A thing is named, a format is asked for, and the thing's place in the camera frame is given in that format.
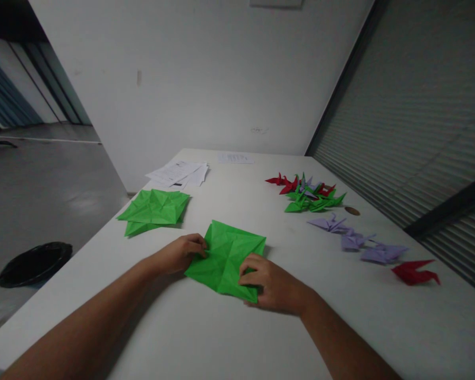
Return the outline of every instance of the stack of papers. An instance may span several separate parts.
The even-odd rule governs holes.
[[[176,161],[146,174],[146,177],[150,178],[150,183],[156,187],[184,189],[186,185],[201,186],[206,178],[207,169],[208,165],[205,162]]]
[[[127,221],[125,236],[182,222],[182,213],[190,196],[181,192],[141,190],[130,206],[117,217]]]
[[[219,164],[254,164],[255,161],[248,153],[219,152]]]

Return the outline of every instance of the floor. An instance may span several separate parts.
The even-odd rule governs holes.
[[[93,127],[74,126],[70,124],[42,124],[38,126],[6,129],[0,132],[0,137],[86,141],[99,143],[100,138]]]
[[[70,243],[76,253],[128,201],[92,127],[37,126],[0,139],[18,145],[0,146],[0,271],[51,241]],[[0,288],[0,325],[35,292]]]

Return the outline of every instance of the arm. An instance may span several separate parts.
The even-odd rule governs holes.
[[[245,274],[248,268],[255,272]],[[310,287],[262,256],[250,254],[240,267],[239,284],[261,285],[257,305],[300,316],[335,380],[400,377]]]
[[[141,260],[39,339],[1,379],[90,378],[151,283],[187,269],[195,253],[206,257],[205,248],[202,236],[192,234]]]

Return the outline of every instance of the green origami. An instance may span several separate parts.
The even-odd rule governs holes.
[[[302,193],[300,192],[301,182],[304,182],[304,181],[305,181],[305,174],[302,173],[302,180],[297,185],[296,190],[292,193],[286,194],[286,196],[294,200],[294,202],[289,203],[289,205],[285,209],[285,212],[300,213],[306,210],[309,210],[311,212],[321,212],[328,207],[339,206],[343,202],[345,195],[347,195],[347,193],[345,193],[339,198],[334,198],[336,189],[330,192],[329,196],[323,196],[323,195],[317,194],[321,187],[321,185],[319,185],[317,186],[317,189],[314,191],[314,194],[317,194],[317,199],[313,200],[305,194],[306,189]]]
[[[238,284],[239,267],[250,253],[264,253],[265,237],[212,221],[204,239],[207,258],[196,256],[185,275],[217,293],[257,303],[257,289]]]
[[[189,198],[188,194],[181,192],[141,190],[117,219],[128,221],[125,236],[136,236],[159,227],[180,223]]]

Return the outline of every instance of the white table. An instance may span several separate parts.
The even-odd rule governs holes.
[[[191,194],[183,230],[161,228],[132,239],[112,219],[0,329],[0,369],[139,259],[185,233],[204,235],[212,219],[267,237],[268,258],[315,288],[404,378],[475,378],[475,290],[440,261],[434,282],[409,287],[389,268],[343,252],[340,236],[306,221],[330,214],[284,213],[278,172],[314,176],[347,192],[348,226],[410,247],[406,260],[433,256],[313,158],[252,154],[253,165],[218,164],[217,152],[183,149],[175,158],[207,161]],[[169,286],[147,309],[118,359],[115,379],[330,378],[292,316],[247,308],[189,278]]]

